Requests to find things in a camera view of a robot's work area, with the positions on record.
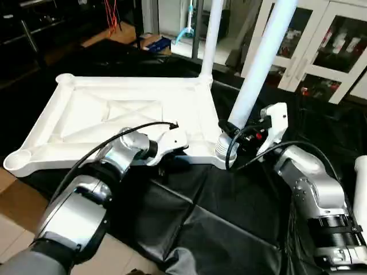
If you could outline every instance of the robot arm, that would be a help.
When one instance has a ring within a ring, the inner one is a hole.
[[[258,157],[266,151],[276,153],[274,169],[289,185],[298,211],[307,220],[316,247],[315,262],[331,271],[366,265],[367,247],[361,234],[362,228],[353,217],[341,184],[328,175],[322,161],[305,150],[295,145],[285,150],[272,149],[281,142],[288,127],[286,104],[277,103],[264,108],[260,117],[259,125],[270,125],[268,129],[261,128],[260,140],[254,138],[257,135],[255,132],[247,132],[239,139],[240,143],[248,154],[257,150]],[[265,119],[271,123],[264,124]],[[233,138],[239,129],[233,125],[231,127],[222,129]],[[262,162],[263,158],[258,157],[254,160]]]
[[[113,185],[131,163],[155,165],[165,154],[186,146],[179,128],[165,132],[159,142],[135,131],[108,144],[49,205],[33,243],[0,266],[0,274],[65,275],[91,259],[107,232]]]
[[[323,163],[297,146],[284,150],[275,171],[292,189],[295,204],[307,220],[316,250],[315,262],[330,270],[367,264],[361,227],[352,218],[342,186]]]

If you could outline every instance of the black cloth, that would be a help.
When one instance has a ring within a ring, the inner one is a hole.
[[[174,56],[102,41],[2,91],[4,103],[14,104],[14,112],[23,115],[5,119],[2,127],[7,139],[0,155],[21,145],[60,73],[196,77],[199,72],[199,65]],[[227,119],[243,79],[220,72],[213,72],[213,77],[217,114]],[[352,198],[354,160],[366,153],[365,115],[266,85],[253,114],[277,102],[288,105],[290,125],[284,139],[307,140],[320,147]],[[37,171],[21,180],[49,198],[66,171]],[[110,233],[172,275],[322,274],[313,263],[305,221],[270,163],[255,163],[239,173],[169,161],[159,167],[133,167],[122,183],[116,183]]]

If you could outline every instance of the black cable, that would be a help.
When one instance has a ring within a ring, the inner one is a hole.
[[[315,150],[319,154],[319,156],[324,160],[324,162],[326,162],[327,165],[330,167],[330,169],[332,170],[332,172],[334,174],[335,179],[338,182],[340,182],[340,178],[339,178],[334,166],[332,165],[331,161],[327,158],[327,156],[324,154],[324,152],[322,152],[317,146],[313,145],[312,143],[304,142],[303,140],[293,140],[293,141],[290,141],[290,142],[278,143],[278,144],[274,145],[273,147],[269,148],[268,150],[266,150],[266,151],[262,152],[261,154],[257,155],[256,157],[254,157],[252,160],[250,160],[246,164],[238,167],[236,169],[236,171],[241,170],[241,169],[245,168],[246,166],[249,166],[250,164],[252,164],[255,161],[262,158],[264,155],[269,154],[270,152],[272,152],[272,151],[274,151],[278,148],[282,148],[284,146],[290,146],[290,145],[297,145],[297,144],[305,145],[305,146],[308,146],[308,147],[312,148],[313,150]]]
[[[229,158],[231,157],[231,152],[233,147],[235,146],[237,139],[240,138],[240,136],[242,136],[244,133],[246,133],[249,130],[253,130],[253,129],[257,129],[257,128],[264,128],[264,126],[262,124],[259,125],[248,125],[245,128],[239,130],[239,132],[234,136],[234,138],[232,139],[231,143],[228,146],[228,150],[227,150],[227,154],[225,156],[225,169],[226,170],[230,170],[230,166],[229,166]]]
[[[108,143],[114,141],[115,139],[118,139],[118,138],[122,137],[123,135],[126,135],[128,133],[135,132],[135,131],[137,131],[139,129],[142,129],[142,128],[145,128],[145,127],[149,127],[149,126],[152,126],[152,125],[160,125],[160,124],[169,125],[170,127],[174,127],[174,128],[177,128],[178,127],[174,123],[164,122],[164,121],[157,121],[157,122],[151,122],[151,123],[143,124],[143,125],[137,126],[135,128],[126,130],[124,132],[118,133],[118,134],[112,136],[111,138],[107,139],[106,141],[102,142],[97,147],[91,149],[90,152],[88,152],[85,156],[83,156],[80,160],[78,160],[73,165],[73,167],[69,170],[69,172],[66,174],[66,176],[64,177],[64,179],[57,186],[56,191],[53,193],[53,195],[51,197],[51,200],[50,200],[49,205],[57,198],[58,195],[60,195],[60,192],[64,189],[64,187],[66,186],[66,184],[68,184],[69,179],[73,176],[73,174],[76,172],[76,170],[79,168],[79,166],[82,165],[95,152],[97,152],[98,150],[102,149]]]

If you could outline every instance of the red object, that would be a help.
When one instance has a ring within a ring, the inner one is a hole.
[[[330,86],[330,89],[336,91],[339,88],[339,86],[340,85],[338,83],[335,83],[335,84],[333,84],[333,85]]]
[[[309,96],[310,95],[309,89],[307,89],[306,87],[302,87],[300,89],[300,92],[302,93],[302,96]]]
[[[110,0],[104,0],[104,5],[106,7],[107,23],[108,27],[110,28],[111,35],[111,33],[115,32],[116,26],[118,24],[116,17],[116,0],[114,3],[114,8],[111,7]]]

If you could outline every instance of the cabinet door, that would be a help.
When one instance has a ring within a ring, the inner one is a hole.
[[[332,2],[288,89],[337,104],[367,64],[367,8]]]
[[[275,2],[276,0],[263,0],[242,70],[242,77],[246,77],[250,69]],[[302,60],[328,4],[329,2],[324,0],[299,1],[266,80],[268,84],[285,90],[288,88],[291,77]]]

